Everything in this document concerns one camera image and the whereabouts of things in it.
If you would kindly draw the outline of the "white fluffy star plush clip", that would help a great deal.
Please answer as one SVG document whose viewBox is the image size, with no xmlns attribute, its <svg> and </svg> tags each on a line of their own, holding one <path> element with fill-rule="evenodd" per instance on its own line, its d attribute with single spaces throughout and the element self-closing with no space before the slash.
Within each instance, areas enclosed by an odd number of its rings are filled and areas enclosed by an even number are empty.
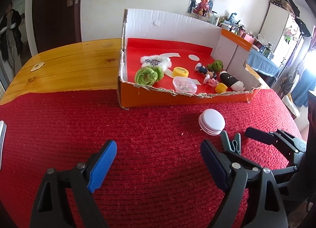
<svg viewBox="0 0 316 228">
<path fill-rule="evenodd" d="M 160 67 L 163 72 L 172 66 L 169 57 L 160 55 L 143 56 L 140 59 L 141 67 Z"/>
</svg>

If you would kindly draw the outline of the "yellow toy figurine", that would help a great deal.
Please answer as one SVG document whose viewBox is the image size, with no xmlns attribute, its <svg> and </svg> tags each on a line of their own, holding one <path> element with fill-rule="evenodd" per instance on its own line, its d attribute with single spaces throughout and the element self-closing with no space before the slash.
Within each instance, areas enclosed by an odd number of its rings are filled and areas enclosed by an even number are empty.
<svg viewBox="0 0 316 228">
<path fill-rule="evenodd" d="M 227 91 L 228 87 L 223 83 L 218 83 L 215 87 L 215 92 L 218 94 L 225 93 Z"/>
</svg>

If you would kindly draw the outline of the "black haired doll figurine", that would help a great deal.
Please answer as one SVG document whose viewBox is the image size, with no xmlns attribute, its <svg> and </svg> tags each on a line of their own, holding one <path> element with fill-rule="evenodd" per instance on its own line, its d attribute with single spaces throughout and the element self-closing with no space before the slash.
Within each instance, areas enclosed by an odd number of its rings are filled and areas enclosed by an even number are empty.
<svg viewBox="0 0 316 228">
<path fill-rule="evenodd" d="M 197 63 L 194 69 L 195 71 L 198 71 L 198 73 L 203 73 L 205 75 L 205 78 L 209 78 L 209 79 L 217 78 L 217 74 L 215 71 L 213 71 L 212 69 L 208 69 L 207 67 L 203 66 L 201 63 Z"/>
</svg>

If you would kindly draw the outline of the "clear plastic earring box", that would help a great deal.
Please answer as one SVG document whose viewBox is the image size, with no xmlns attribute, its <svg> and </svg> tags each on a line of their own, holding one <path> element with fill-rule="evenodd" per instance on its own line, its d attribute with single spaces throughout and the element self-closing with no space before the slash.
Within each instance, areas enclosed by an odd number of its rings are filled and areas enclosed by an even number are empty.
<svg viewBox="0 0 316 228">
<path fill-rule="evenodd" d="M 197 92 L 197 85 L 189 77 L 176 76 L 172 80 L 172 84 L 176 92 L 195 94 Z"/>
</svg>

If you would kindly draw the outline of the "small wooden tag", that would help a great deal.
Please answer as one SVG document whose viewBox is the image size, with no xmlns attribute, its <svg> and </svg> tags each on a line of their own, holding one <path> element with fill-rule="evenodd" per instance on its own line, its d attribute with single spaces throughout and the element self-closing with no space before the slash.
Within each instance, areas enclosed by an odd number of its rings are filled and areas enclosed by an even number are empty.
<svg viewBox="0 0 316 228">
<path fill-rule="evenodd" d="M 46 63 L 45 62 L 40 62 L 35 64 L 32 68 L 31 68 L 31 72 L 34 72 L 38 69 L 40 69 L 41 67 L 43 67 Z"/>
</svg>

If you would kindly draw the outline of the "dark brown door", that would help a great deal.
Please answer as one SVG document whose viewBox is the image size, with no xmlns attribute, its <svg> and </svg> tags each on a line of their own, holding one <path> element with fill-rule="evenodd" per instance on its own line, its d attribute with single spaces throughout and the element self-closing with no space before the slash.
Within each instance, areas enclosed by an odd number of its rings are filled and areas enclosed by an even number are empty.
<svg viewBox="0 0 316 228">
<path fill-rule="evenodd" d="M 80 1 L 32 1 L 33 31 L 39 53 L 82 41 Z"/>
</svg>

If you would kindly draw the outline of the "pink doll figurine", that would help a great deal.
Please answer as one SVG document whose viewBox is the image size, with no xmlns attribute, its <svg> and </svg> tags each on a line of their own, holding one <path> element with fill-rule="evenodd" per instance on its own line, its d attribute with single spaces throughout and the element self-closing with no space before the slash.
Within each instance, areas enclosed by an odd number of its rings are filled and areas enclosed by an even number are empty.
<svg viewBox="0 0 316 228">
<path fill-rule="evenodd" d="M 211 87 L 218 86 L 219 82 L 217 79 L 214 79 L 211 75 L 207 74 L 204 78 L 204 84 L 209 85 Z"/>
</svg>

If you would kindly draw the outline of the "small green yarn scrunchie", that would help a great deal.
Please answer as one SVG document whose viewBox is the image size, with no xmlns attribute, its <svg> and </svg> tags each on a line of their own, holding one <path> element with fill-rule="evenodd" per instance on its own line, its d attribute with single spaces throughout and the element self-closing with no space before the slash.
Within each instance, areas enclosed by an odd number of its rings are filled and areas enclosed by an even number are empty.
<svg viewBox="0 0 316 228">
<path fill-rule="evenodd" d="M 211 64 L 207 65 L 208 71 L 220 72 L 223 70 L 223 62 L 220 60 L 215 60 Z"/>
</svg>

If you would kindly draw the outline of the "orange cardboard box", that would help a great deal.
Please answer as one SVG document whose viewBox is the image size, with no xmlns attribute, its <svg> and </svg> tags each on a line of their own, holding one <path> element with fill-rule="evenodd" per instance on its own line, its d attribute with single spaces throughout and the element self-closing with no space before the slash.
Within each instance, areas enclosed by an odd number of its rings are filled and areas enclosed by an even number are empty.
<svg viewBox="0 0 316 228">
<path fill-rule="evenodd" d="M 118 73 L 118 101 L 121 107 L 249 102 L 259 92 L 261 83 L 248 69 L 252 45 L 236 34 L 188 16 L 158 10 L 127 9 L 124 12 L 122 47 Z M 153 86 L 134 82 L 143 56 L 169 57 L 172 66 Z M 204 76 L 195 71 L 197 63 L 206 66 L 215 60 L 223 69 L 244 83 L 245 91 L 228 88 L 218 94 L 204 84 Z M 195 94 L 176 92 L 172 84 L 174 67 L 189 71 L 197 85 Z"/>
</svg>

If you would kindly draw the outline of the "yellow round tin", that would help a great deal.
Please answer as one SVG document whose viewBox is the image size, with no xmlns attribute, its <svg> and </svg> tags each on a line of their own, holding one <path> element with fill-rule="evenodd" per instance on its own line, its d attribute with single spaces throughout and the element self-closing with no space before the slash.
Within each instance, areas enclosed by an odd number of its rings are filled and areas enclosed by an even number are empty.
<svg viewBox="0 0 316 228">
<path fill-rule="evenodd" d="M 172 71 L 173 77 L 188 77 L 189 76 L 189 71 L 183 67 L 174 67 Z"/>
</svg>

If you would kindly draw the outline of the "teal hair claw clip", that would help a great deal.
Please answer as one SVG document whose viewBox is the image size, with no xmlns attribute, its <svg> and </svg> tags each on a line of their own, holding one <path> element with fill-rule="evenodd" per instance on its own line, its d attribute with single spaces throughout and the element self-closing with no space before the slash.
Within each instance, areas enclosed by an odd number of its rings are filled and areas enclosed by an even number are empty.
<svg viewBox="0 0 316 228">
<path fill-rule="evenodd" d="M 233 140 L 230 140 L 226 131 L 220 133 L 222 146 L 225 152 L 233 152 L 241 155 L 242 144 L 241 144 L 241 134 L 236 133 Z"/>
</svg>

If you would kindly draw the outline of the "white round compact case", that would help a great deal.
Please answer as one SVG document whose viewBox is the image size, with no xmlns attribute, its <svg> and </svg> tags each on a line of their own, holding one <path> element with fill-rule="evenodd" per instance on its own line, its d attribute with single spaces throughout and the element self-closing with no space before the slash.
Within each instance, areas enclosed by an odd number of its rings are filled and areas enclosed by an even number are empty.
<svg viewBox="0 0 316 228">
<path fill-rule="evenodd" d="M 205 133 L 216 136 L 223 131 L 226 122 L 217 110 L 206 109 L 199 116 L 199 125 Z"/>
</svg>

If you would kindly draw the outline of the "black white bowling pin doll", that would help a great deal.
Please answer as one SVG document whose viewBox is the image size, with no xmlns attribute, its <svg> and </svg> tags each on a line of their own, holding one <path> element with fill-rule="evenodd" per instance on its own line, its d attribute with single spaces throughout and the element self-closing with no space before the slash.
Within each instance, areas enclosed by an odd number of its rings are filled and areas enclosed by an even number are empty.
<svg viewBox="0 0 316 228">
<path fill-rule="evenodd" d="M 225 84 L 227 87 L 231 88 L 233 91 L 245 91 L 244 83 L 238 80 L 236 77 L 230 75 L 226 71 L 221 71 L 219 76 L 221 82 Z"/>
</svg>

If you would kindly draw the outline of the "large green yarn scrunchie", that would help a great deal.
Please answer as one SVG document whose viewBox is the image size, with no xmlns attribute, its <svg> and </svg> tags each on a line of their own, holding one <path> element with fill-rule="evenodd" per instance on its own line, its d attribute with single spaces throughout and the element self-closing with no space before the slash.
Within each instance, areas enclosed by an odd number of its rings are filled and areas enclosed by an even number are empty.
<svg viewBox="0 0 316 228">
<path fill-rule="evenodd" d="M 140 68 L 134 77 L 134 82 L 142 86 L 153 86 L 164 77 L 161 67 L 147 66 Z"/>
</svg>

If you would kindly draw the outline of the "blue cloth side table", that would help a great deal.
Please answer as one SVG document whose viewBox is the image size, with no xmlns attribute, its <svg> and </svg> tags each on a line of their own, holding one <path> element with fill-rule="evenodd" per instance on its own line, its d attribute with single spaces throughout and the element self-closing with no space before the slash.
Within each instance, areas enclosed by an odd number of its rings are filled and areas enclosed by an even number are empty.
<svg viewBox="0 0 316 228">
<path fill-rule="evenodd" d="M 278 66 L 276 66 L 270 59 L 265 57 L 262 53 L 251 49 L 247 64 L 255 71 L 267 76 L 277 78 L 280 72 Z"/>
</svg>

